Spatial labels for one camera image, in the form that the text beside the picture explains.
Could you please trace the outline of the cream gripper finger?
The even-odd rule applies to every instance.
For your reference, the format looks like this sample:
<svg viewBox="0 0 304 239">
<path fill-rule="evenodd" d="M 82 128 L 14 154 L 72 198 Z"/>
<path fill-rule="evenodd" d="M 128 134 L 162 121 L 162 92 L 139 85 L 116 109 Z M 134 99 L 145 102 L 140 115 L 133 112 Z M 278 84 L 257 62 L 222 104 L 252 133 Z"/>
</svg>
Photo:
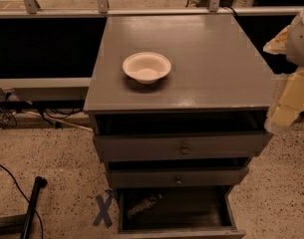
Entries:
<svg viewBox="0 0 304 239">
<path fill-rule="evenodd" d="M 267 42 L 263 51 L 271 55 L 285 55 L 289 28 L 290 26 L 286 26 L 272 40 Z"/>
<path fill-rule="evenodd" d="M 286 85 L 271 113 L 271 122 L 277 126 L 290 126 L 302 112 L 304 112 L 304 68 L 299 68 L 286 80 Z"/>
</svg>

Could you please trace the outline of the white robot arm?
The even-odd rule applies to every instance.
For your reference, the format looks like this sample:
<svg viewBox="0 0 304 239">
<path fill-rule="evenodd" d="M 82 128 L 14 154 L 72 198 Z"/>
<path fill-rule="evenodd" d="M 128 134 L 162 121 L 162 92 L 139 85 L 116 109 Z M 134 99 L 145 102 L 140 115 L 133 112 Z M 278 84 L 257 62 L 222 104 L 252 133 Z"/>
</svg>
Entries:
<svg viewBox="0 0 304 239">
<path fill-rule="evenodd" d="M 277 83 L 265 122 L 269 132 L 276 132 L 292 125 L 304 112 L 304 8 L 290 25 L 265 44 L 263 51 L 284 55 L 288 62 L 298 67 L 295 73 L 282 76 Z"/>
</svg>

